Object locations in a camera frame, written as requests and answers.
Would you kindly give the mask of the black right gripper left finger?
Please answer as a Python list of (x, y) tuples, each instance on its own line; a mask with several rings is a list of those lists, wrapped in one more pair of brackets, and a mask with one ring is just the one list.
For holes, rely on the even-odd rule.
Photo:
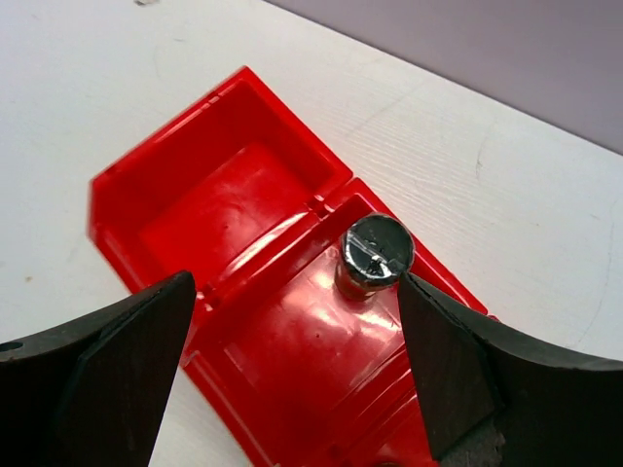
[(193, 276), (1, 345), (4, 466), (146, 466), (188, 334)]

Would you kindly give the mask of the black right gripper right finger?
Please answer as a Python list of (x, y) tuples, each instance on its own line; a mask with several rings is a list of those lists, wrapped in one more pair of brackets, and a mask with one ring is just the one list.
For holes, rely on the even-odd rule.
[(404, 274), (402, 331), (442, 466), (618, 466), (622, 364), (536, 339)]

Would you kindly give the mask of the black cap spice jar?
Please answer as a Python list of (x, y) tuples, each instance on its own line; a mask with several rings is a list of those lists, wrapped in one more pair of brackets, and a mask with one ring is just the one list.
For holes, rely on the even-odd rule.
[(349, 300), (363, 302), (398, 282), (416, 257), (408, 229), (395, 218), (374, 212), (341, 236), (335, 283)]

